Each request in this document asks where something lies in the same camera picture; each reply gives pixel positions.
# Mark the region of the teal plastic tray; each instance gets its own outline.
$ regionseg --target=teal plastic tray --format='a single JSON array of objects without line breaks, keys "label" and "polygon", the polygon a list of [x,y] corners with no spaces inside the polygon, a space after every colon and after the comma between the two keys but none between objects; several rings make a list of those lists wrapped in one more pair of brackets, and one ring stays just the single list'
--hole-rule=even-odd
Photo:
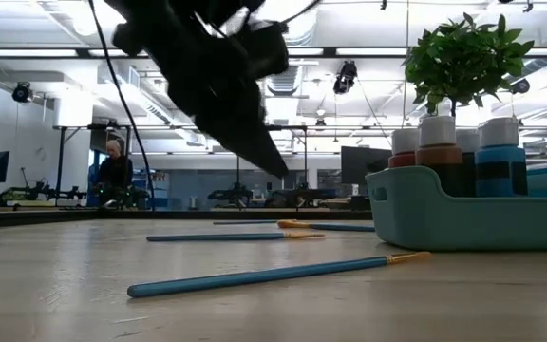
[{"label": "teal plastic tray", "polygon": [[452,198],[423,166],[367,175],[375,231],[413,250],[547,250],[547,198]]}]

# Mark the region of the ceiling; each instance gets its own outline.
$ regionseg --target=ceiling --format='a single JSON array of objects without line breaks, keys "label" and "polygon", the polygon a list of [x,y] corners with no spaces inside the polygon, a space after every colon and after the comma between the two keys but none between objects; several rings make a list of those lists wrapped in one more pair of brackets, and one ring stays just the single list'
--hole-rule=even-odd
[{"label": "ceiling", "polygon": [[[308,2],[268,0],[267,8],[257,16],[279,20]],[[101,0],[96,0],[96,3],[105,35],[110,37],[113,28],[122,19]],[[414,0],[409,4],[402,0],[387,0],[387,9],[380,10],[380,1],[325,0],[316,10],[291,25],[291,34],[298,37],[292,43],[320,48],[413,46],[424,29],[434,29],[448,19],[460,19],[467,12],[480,24],[495,23],[499,15],[504,14],[509,28],[523,29],[520,40],[535,40],[536,46],[547,47],[547,0],[537,0],[534,9],[528,13],[522,12],[525,6],[525,1],[500,5],[489,0]],[[89,19],[89,12],[86,12],[85,3],[81,0],[0,0],[0,48],[100,48]],[[335,96],[332,81],[343,61],[339,58],[306,58],[298,62],[301,70],[297,73],[298,87],[293,99],[275,98],[265,91],[268,121],[314,125],[317,119],[324,119],[327,126],[417,124],[423,115],[423,107],[412,103],[415,92],[411,84],[404,82],[402,58],[356,59],[359,83],[348,94]],[[90,88],[90,77],[92,83],[96,82],[90,70],[97,68],[101,62],[0,59],[0,68],[5,71],[59,71],[77,84]],[[475,105],[461,107],[458,110],[458,124],[476,125],[490,117],[514,113],[526,125],[547,126],[547,60],[542,62],[536,59],[527,63],[533,69],[526,76],[531,84],[528,93],[514,96],[501,93],[500,102],[493,98],[484,99],[485,108],[481,109]],[[180,123],[188,123],[187,118],[178,113],[160,90],[158,83],[164,80],[153,62],[148,59],[120,59],[116,60],[116,66],[119,70],[135,70],[141,77],[137,86],[149,101]],[[94,92],[97,102],[95,115],[123,120],[123,112],[114,92],[98,89]],[[324,115],[317,114],[321,112],[319,109],[324,110]],[[148,113],[140,111],[138,108],[135,115],[147,116]],[[145,124],[158,124],[158,121]],[[318,151],[336,151],[341,144],[389,148],[385,138],[389,132],[373,129],[313,130],[310,132],[309,146],[310,150]],[[173,130],[144,130],[142,136],[153,140],[182,138]],[[275,137],[281,142],[286,140],[282,143],[285,146],[280,144],[280,148],[303,148],[295,144],[296,140],[290,132],[275,133]],[[533,144],[534,148],[545,149],[547,129],[525,131],[522,139]]]}]

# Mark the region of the blue paint bottle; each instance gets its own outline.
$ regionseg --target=blue paint bottle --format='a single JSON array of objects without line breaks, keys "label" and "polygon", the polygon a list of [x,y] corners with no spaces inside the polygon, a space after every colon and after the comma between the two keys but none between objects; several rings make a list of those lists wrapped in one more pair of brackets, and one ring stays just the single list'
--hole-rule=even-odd
[{"label": "blue paint bottle", "polygon": [[528,196],[527,160],[519,148],[519,121],[495,118],[479,127],[481,149],[476,152],[478,197]]}]

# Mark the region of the white cap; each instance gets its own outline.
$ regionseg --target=white cap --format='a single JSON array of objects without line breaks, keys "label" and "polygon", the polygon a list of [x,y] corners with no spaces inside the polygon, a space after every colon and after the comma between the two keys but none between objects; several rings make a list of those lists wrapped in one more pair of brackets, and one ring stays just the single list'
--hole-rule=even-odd
[{"label": "white cap", "polygon": [[419,125],[419,146],[455,144],[456,141],[453,117],[427,117]]},{"label": "white cap", "polygon": [[415,128],[396,129],[391,133],[391,153],[397,155],[415,152],[419,140],[419,131]]},{"label": "white cap", "polygon": [[481,147],[481,136],[478,129],[458,129],[457,146],[463,153],[476,152]]},{"label": "white cap", "polygon": [[494,118],[479,127],[481,147],[519,145],[519,121],[517,118]]}]

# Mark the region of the person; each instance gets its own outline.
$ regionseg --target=person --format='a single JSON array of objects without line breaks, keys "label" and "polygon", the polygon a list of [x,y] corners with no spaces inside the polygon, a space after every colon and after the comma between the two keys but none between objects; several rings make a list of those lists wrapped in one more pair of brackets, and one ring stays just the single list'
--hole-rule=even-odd
[{"label": "person", "polygon": [[132,161],[122,154],[122,148],[117,140],[106,144],[105,159],[99,168],[97,183],[108,188],[126,188],[132,181]]}]

